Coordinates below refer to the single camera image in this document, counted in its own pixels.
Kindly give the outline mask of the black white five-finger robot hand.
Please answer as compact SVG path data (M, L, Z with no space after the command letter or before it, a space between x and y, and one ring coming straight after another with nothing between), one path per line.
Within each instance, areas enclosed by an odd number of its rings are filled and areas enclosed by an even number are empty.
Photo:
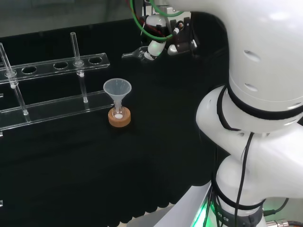
M145 17L143 29L152 36L165 40L148 37L144 47L139 51L139 58L142 61L153 61L163 51L167 51L167 54L172 56L193 51L198 46L191 16L173 19L153 14Z

